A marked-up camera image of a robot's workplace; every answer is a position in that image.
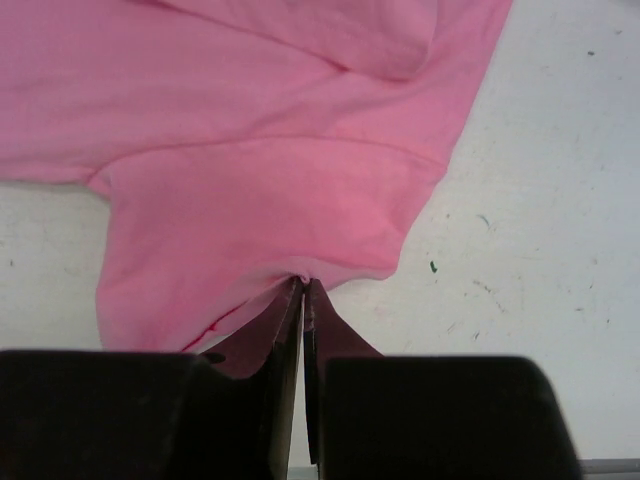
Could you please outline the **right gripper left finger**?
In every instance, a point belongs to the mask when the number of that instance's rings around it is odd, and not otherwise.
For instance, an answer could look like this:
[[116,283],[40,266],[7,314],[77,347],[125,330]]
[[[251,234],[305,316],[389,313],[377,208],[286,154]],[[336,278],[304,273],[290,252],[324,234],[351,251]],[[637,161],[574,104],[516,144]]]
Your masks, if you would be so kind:
[[203,351],[224,407],[214,434],[215,479],[287,477],[304,285],[286,281],[255,319]]

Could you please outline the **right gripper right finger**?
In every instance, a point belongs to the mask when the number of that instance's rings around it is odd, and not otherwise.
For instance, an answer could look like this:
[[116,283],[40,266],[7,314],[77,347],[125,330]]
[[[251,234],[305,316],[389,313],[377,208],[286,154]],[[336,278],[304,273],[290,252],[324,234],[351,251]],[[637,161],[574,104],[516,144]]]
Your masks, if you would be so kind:
[[319,279],[311,279],[305,286],[303,310],[307,439],[311,464],[320,465],[327,362],[333,358],[379,358],[382,354],[340,317]]

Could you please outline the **pink t shirt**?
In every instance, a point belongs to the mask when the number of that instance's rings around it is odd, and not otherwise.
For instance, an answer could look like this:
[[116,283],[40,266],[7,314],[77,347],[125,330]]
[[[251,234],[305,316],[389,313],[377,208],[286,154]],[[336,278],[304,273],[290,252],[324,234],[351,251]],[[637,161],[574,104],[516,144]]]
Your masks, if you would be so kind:
[[1,176],[106,197],[102,344],[187,350],[396,270],[510,7],[5,1]]

